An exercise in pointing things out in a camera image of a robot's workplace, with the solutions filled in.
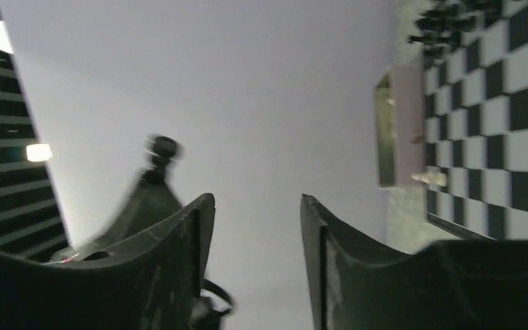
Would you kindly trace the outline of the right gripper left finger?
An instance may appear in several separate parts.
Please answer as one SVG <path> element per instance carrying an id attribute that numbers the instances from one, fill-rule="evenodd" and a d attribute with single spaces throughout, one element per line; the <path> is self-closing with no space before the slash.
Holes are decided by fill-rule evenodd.
<path id="1" fill-rule="evenodd" d="M 214 220 L 205 193 L 91 260 L 41 264 L 0 252 L 0 329 L 186 329 Z"/>

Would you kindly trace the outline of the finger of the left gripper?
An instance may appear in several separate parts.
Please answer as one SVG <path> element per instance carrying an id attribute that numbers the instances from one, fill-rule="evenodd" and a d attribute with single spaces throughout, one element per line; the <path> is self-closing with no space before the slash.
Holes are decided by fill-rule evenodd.
<path id="1" fill-rule="evenodd" d="M 167 178 L 167 174 L 143 173 L 110 226 L 81 246 L 66 247 L 57 251 L 49 261 L 81 261 L 94 252 L 169 218 L 182 208 L 182 204 L 168 186 Z"/>

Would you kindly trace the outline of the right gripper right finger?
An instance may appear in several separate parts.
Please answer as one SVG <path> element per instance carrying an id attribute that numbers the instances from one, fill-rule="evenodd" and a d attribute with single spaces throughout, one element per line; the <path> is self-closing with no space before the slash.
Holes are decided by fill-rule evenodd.
<path id="1" fill-rule="evenodd" d="M 315 329 L 528 329 L 528 241 L 391 248 L 303 195 Z"/>

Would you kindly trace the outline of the black chess piece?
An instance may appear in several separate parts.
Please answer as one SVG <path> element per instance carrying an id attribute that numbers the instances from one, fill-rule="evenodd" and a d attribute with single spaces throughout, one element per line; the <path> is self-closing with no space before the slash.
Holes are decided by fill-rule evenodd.
<path id="1" fill-rule="evenodd" d="M 170 137 L 152 135 L 148 141 L 149 167 L 144 171 L 143 179 L 152 184 L 165 184 L 168 166 L 177 159 L 181 149 L 179 142 Z"/>

